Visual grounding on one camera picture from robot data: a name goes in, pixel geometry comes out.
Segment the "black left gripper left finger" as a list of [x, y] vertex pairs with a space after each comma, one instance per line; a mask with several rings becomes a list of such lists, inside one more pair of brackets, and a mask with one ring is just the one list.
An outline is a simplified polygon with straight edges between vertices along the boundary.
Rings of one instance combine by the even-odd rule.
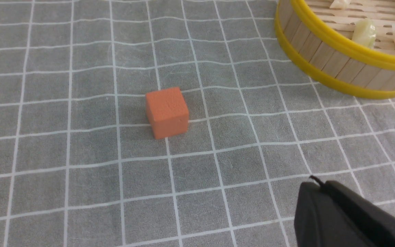
[[383, 247], [385, 229], [362, 205], [364, 198], [337, 181], [300, 186], [295, 236], [300, 247]]

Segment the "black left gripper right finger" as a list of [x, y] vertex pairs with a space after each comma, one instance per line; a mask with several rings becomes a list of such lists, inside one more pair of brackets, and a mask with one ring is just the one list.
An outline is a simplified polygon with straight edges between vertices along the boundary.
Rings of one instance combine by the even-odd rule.
[[336, 181], [325, 182], [324, 192], [375, 247], [395, 247], [394, 216]]

